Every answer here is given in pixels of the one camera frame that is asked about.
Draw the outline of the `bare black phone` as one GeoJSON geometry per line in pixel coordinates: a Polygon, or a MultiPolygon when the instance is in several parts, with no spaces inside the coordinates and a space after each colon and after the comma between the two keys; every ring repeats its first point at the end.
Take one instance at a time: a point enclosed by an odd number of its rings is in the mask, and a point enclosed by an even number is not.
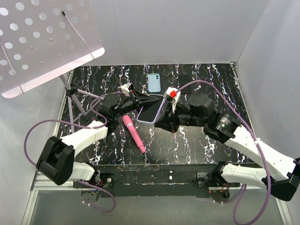
{"type": "MultiPolygon", "coordinates": [[[[189,75],[179,75],[179,87],[183,87],[184,85],[188,84],[189,82],[192,81],[192,78],[189,75]]],[[[192,88],[191,85],[185,87],[184,89],[181,90],[181,93],[184,94],[189,94],[191,93],[192,88]]]]}

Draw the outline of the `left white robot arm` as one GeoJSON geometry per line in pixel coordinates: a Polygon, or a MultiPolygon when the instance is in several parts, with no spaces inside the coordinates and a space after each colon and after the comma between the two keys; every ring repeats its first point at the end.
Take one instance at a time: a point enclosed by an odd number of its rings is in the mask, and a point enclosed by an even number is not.
{"type": "Polygon", "coordinates": [[[68,180],[82,180],[88,187],[96,187],[100,176],[89,163],[75,161],[76,156],[93,143],[105,139],[119,125],[118,118],[134,110],[157,103],[158,97],[136,90],[128,93],[109,93],[95,99],[90,109],[97,115],[87,126],[57,138],[50,137],[36,163],[36,169],[57,185],[68,180]]]}

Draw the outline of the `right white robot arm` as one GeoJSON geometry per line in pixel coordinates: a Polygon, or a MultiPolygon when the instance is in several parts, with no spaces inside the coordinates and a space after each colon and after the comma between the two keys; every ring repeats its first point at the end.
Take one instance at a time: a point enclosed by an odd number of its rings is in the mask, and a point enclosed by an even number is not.
{"type": "Polygon", "coordinates": [[[179,103],[180,93],[168,88],[164,94],[168,104],[155,127],[175,133],[180,126],[202,127],[209,137],[247,156],[260,168],[236,166],[219,162],[200,180],[209,185],[243,183],[269,189],[272,196],[290,201],[300,185],[300,160],[285,156],[260,140],[235,118],[215,111],[214,101],[204,93],[189,96],[189,107],[179,103]]]}

